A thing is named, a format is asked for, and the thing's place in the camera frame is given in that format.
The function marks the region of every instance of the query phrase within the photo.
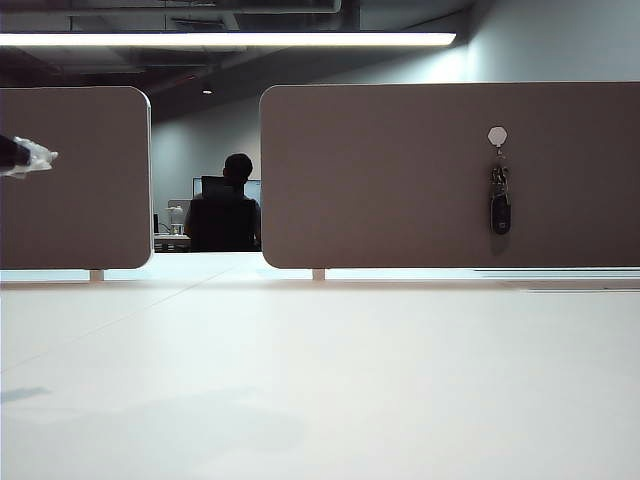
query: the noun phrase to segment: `panel support leg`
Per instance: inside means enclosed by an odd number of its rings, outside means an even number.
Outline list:
[[[103,282],[104,281],[104,270],[89,270],[89,281],[90,282]]]
[[[314,268],[311,270],[311,276],[314,280],[326,280],[326,272],[324,268]]]

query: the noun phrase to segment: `ceiling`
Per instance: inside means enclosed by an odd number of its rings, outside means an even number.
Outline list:
[[[457,31],[474,0],[0,0],[7,32]],[[0,47],[0,86],[132,85],[168,117],[398,55],[377,49]],[[215,95],[202,99],[202,85]]]

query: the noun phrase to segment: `white hexagonal hook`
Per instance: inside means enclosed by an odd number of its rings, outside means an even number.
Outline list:
[[[507,140],[507,131],[503,127],[493,127],[489,130],[488,138],[492,145],[500,148]]]

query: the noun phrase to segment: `desk divider panel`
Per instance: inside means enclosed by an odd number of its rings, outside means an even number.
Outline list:
[[[3,269],[136,268],[151,255],[150,107],[130,87],[0,89],[0,132],[59,152],[2,177]]]
[[[511,230],[490,228],[503,126]],[[640,266],[640,83],[278,86],[262,234],[281,268]]]

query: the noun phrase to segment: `fluorescent light fixture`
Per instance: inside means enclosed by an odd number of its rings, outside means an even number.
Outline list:
[[[454,33],[0,33],[0,47],[419,47],[446,46]]]

